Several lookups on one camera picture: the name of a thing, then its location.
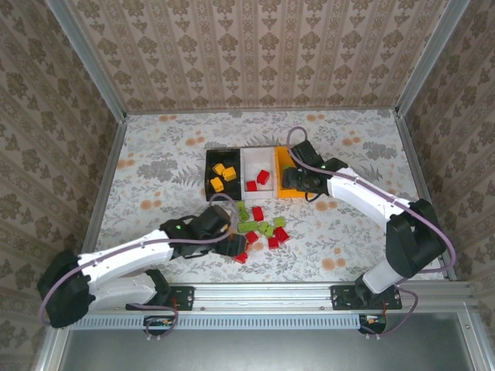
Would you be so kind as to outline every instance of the wall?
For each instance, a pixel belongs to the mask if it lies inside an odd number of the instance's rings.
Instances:
[[[406,115],[444,230],[495,340],[495,2],[472,0]]]
[[[116,122],[43,1],[0,2],[0,369],[43,340],[36,282],[84,240]]]
[[[446,0],[69,0],[127,111],[393,107]]]

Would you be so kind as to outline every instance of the metal bracket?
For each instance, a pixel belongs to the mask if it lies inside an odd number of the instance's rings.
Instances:
[[[390,286],[381,294],[375,295],[367,305],[364,304],[356,294],[356,286],[345,284],[332,286],[332,307],[334,311],[353,310],[383,310],[386,305],[387,310],[402,309],[402,301],[399,291],[394,286]]]
[[[194,304],[194,286],[171,286],[165,305],[177,311],[192,311]]]

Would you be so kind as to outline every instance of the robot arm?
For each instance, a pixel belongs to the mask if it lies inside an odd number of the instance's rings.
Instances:
[[[338,158],[324,162],[306,139],[292,147],[292,153],[304,164],[342,174],[323,175],[298,164],[284,171],[282,186],[302,192],[326,194],[349,203],[369,216],[387,233],[385,259],[357,278],[356,293],[366,303],[390,286],[411,278],[446,250],[443,241],[424,223],[413,218],[398,204],[415,211],[435,226],[439,226],[432,205],[420,199],[411,202],[386,193],[359,176]],[[393,203],[371,189],[386,194]]]
[[[243,253],[246,239],[238,234],[231,234],[216,243],[197,243],[198,240],[220,237],[229,227],[227,212],[214,205],[199,216],[169,220],[159,229],[110,250],[78,256],[70,250],[57,254],[37,285],[43,299],[67,272],[87,267],[53,292],[46,305],[50,324],[60,328],[78,321],[89,311],[121,308],[134,303],[165,305],[170,292],[166,279],[158,270],[143,270],[158,262],[177,257],[202,257],[210,251],[229,257]],[[109,257],[98,264],[87,264],[105,256]]]

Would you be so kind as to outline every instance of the yellow cube in black bin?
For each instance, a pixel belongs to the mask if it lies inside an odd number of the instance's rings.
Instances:
[[[213,189],[215,189],[215,192],[222,192],[224,190],[224,184],[220,180],[220,178],[216,177],[210,180],[211,185],[213,186]]]

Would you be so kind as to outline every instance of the table surface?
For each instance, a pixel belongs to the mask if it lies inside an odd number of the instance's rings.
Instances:
[[[128,242],[169,219],[198,214],[209,148],[283,145],[301,125],[324,159],[337,157],[360,176],[406,199],[417,199],[411,170],[390,110],[269,111],[129,116],[96,250]],[[302,140],[294,134],[293,141]],[[156,264],[169,282],[354,281],[384,258],[384,231],[338,199],[246,201],[265,219],[287,220],[285,247],[261,237],[246,264],[209,254]],[[439,267],[436,260],[430,267]],[[443,279],[420,274],[415,279]]]

